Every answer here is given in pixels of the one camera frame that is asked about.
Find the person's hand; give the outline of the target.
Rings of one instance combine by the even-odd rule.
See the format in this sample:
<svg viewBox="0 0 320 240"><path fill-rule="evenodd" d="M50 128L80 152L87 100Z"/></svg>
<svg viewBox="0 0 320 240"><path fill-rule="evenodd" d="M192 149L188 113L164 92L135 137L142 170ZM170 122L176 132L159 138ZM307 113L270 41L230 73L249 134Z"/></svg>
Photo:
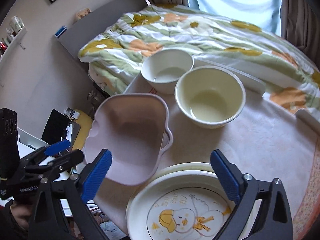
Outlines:
<svg viewBox="0 0 320 240"><path fill-rule="evenodd" d="M10 211L17 224L23 230L28 230L29 220L33 212L33 206L18 204L18 202L13 201L12 205L10 206Z"/></svg>

